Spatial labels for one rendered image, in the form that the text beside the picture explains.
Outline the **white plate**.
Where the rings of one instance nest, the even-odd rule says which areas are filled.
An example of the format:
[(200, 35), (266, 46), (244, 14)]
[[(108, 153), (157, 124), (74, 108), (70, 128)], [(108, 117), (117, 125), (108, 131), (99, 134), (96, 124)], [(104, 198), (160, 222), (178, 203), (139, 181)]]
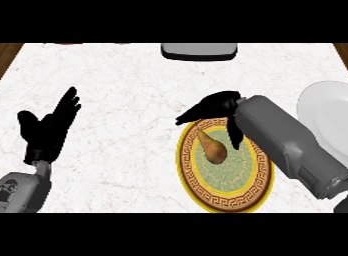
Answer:
[(299, 98), (297, 115), (321, 146), (348, 168), (348, 84), (312, 84)]

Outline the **grey and black appliance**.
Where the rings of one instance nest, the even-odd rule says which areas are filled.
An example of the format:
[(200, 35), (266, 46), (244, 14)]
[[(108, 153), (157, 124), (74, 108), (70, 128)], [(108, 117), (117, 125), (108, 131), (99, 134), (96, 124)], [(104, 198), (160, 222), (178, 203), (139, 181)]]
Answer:
[(237, 43), (163, 43), (161, 53), (167, 59), (184, 61), (226, 61), (238, 53)]

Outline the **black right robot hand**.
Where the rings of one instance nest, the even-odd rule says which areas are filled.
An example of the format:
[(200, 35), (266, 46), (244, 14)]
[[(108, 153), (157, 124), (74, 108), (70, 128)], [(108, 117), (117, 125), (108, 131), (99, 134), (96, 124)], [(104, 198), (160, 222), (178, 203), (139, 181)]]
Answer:
[(228, 133), (235, 149), (244, 141), (244, 133), (235, 123), (235, 111), (241, 94), (238, 91), (222, 91), (209, 95), (200, 103), (176, 118), (176, 124), (200, 119), (228, 118)]

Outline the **yellow patterned plate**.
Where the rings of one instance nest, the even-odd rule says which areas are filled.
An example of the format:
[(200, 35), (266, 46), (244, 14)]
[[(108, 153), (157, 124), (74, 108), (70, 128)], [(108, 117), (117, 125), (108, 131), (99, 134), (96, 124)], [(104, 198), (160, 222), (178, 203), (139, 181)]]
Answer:
[[(226, 146), (228, 157), (220, 164), (207, 159), (198, 131)], [(226, 118), (188, 124), (178, 144), (178, 170), (188, 194), (210, 212), (253, 212), (271, 195), (275, 164), (249, 137), (240, 149), (234, 148)]]

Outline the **brown pear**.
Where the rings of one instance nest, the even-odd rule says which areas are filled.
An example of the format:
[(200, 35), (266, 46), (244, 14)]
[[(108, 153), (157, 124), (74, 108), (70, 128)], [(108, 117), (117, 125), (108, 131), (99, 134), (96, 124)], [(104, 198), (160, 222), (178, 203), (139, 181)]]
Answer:
[(209, 161), (213, 164), (222, 164), (228, 158), (228, 149), (225, 144), (213, 139), (203, 130), (198, 131), (198, 139)]

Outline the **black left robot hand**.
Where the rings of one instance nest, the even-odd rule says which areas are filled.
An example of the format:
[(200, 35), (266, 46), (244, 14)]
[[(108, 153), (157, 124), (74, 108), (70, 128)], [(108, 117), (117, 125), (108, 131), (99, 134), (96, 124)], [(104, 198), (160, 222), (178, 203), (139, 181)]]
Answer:
[(33, 165), (36, 161), (52, 163), (58, 160), (70, 127), (82, 109), (77, 88), (71, 87), (62, 96), (55, 111), (43, 119), (27, 110), (18, 113), (21, 136), (27, 141), (24, 162)]

